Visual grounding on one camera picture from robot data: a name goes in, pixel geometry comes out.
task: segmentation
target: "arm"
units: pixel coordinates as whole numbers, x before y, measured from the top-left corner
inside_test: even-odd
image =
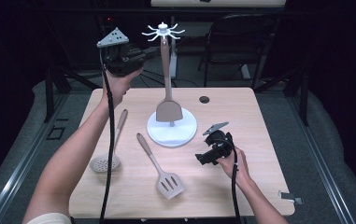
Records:
[[[122,102],[123,95],[130,88],[131,80],[142,71],[143,68],[126,77],[113,77],[107,71],[114,106]],[[104,92],[99,105],[61,145],[44,168],[23,223],[47,213],[62,213],[70,217],[68,207],[70,195],[81,179],[109,118],[105,83],[103,86]]]
[[[285,217],[265,198],[257,184],[251,179],[244,151],[238,147],[235,149],[238,157],[236,184],[247,198],[257,223],[288,223]],[[224,172],[231,177],[233,174],[234,154],[231,153],[227,158],[220,158],[217,162]]]

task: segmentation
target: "sleeve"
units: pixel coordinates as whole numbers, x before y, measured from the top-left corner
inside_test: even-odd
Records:
[[[47,213],[39,217],[35,217],[27,224],[72,224],[70,218],[61,213]]]

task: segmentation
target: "slotted spoon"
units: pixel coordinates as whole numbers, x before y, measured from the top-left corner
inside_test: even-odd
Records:
[[[115,169],[120,165],[120,158],[115,154],[115,151],[116,151],[116,145],[117,145],[117,141],[119,140],[122,126],[124,125],[127,116],[128,116],[128,110],[127,109],[122,110],[119,119],[119,124],[117,125],[116,132],[114,134],[114,150],[113,150],[113,158],[111,160],[111,170]],[[108,154],[95,157],[90,161],[90,167],[95,172],[106,172],[107,165],[108,165]]]

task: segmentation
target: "person's left hand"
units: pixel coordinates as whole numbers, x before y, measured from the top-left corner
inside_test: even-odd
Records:
[[[108,70],[107,73],[107,81],[110,86],[111,94],[113,95],[113,105],[116,107],[122,102],[122,97],[125,93],[130,89],[131,80],[134,77],[139,76],[143,72],[143,67],[137,69],[133,73],[125,76],[125,77],[115,77]],[[103,78],[103,98],[107,100],[107,88],[105,84],[105,79]]]

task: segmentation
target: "white base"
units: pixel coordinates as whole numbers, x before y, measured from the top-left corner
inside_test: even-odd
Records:
[[[183,119],[170,122],[159,122],[154,112],[148,121],[148,133],[151,139],[163,147],[181,147],[190,142],[197,132],[197,120],[194,115],[185,108],[181,108]]]

